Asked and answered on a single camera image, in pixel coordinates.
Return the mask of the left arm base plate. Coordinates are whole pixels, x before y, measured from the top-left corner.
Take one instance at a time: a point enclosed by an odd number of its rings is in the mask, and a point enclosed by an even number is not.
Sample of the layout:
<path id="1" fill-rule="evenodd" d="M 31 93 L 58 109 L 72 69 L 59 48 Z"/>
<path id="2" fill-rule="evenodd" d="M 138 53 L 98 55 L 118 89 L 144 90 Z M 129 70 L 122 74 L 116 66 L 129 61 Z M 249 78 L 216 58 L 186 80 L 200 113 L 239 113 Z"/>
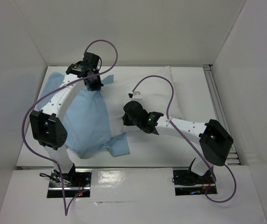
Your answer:
<path id="1" fill-rule="evenodd" d="M 75 171 L 71 181 L 64 179 L 65 197 L 73 198 L 76 194 L 80 198 L 90 197 L 91 176 L 91 170 L 79 169 Z M 40 173 L 40 177 L 49 180 L 47 198 L 62 198 L 62 183 L 58 174 L 52 170 L 50 174 Z"/>

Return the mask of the white pillow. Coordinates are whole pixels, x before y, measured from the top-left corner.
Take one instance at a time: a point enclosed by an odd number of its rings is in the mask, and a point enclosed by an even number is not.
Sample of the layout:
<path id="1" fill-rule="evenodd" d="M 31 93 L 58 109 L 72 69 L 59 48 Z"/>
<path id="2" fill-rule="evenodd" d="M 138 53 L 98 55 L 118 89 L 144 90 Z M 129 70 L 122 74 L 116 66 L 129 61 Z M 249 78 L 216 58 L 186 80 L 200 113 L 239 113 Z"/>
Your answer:
<path id="1" fill-rule="evenodd" d="M 64 117 L 68 131 L 65 144 L 80 158 L 102 148 L 113 157 L 129 154 L 126 133 L 139 131 L 138 126 L 148 122 L 151 112 L 183 118 L 169 66 L 153 75 L 104 81 L 100 91 L 83 88 Z"/>

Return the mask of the blue green pillowcase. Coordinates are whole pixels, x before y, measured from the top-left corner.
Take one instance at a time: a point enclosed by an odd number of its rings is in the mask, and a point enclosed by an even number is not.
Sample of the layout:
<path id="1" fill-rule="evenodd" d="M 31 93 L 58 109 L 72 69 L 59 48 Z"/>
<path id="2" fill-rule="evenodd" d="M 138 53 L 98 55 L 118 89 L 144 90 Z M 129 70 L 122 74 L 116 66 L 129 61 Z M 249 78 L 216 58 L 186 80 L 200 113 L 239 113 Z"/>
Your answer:
<path id="1" fill-rule="evenodd" d="M 65 144 L 81 159 L 103 148 L 113 157 L 130 153 L 122 117 L 136 81 L 115 81 L 109 75 L 103 84 L 100 91 L 81 89 L 63 119 L 68 132 Z"/>

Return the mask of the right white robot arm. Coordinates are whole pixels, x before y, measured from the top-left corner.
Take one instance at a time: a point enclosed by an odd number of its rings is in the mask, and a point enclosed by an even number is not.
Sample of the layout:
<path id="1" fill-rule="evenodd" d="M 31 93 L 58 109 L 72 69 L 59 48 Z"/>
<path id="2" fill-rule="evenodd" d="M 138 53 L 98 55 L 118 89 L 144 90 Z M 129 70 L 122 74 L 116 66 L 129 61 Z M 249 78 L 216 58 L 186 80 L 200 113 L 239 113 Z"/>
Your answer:
<path id="1" fill-rule="evenodd" d="M 226 164 L 233 138 L 217 120 L 203 123 L 175 119 L 160 112 L 147 112 L 137 101 L 128 102 L 123 110 L 125 126 L 136 126 L 148 134 L 183 138 L 191 144 L 199 157 L 191 162 L 187 172 L 192 183 L 198 183 L 214 166 Z"/>

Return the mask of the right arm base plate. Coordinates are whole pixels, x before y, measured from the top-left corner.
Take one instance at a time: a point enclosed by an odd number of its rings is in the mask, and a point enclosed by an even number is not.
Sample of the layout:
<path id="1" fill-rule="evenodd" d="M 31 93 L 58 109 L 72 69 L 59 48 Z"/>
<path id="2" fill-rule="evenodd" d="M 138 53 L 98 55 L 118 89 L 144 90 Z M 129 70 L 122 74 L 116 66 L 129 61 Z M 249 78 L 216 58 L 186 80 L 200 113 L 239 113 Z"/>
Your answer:
<path id="1" fill-rule="evenodd" d="M 176 196 L 192 196 L 217 194 L 215 181 L 208 170 L 203 176 L 199 176 L 189 169 L 174 169 L 173 178 Z"/>

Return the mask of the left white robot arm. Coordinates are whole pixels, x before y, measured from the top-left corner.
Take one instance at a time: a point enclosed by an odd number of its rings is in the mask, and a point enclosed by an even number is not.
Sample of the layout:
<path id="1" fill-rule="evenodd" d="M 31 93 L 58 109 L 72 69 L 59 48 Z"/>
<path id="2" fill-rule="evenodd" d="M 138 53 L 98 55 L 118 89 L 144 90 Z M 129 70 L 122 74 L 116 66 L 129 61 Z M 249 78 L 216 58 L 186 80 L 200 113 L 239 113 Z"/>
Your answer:
<path id="1" fill-rule="evenodd" d="M 54 173 L 65 186 L 75 183 L 76 174 L 75 165 L 70 160 L 65 145 L 68 131 L 63 125 L 63 118 L 76 95 L 84 87 L 87 87 L 88 90 L 98 91 L 103 86 L 100 77 L 89 78 L 75 84 L 72 82 L 98 74 L 98 64 L 101 62 L 98 55 L 85 52 L 81 61 L 67 68 L 61 84 L 63 89 L 56 92 L 39 111 L 33 110 L 29 115 L 33 138 L 54 160 Z"/>

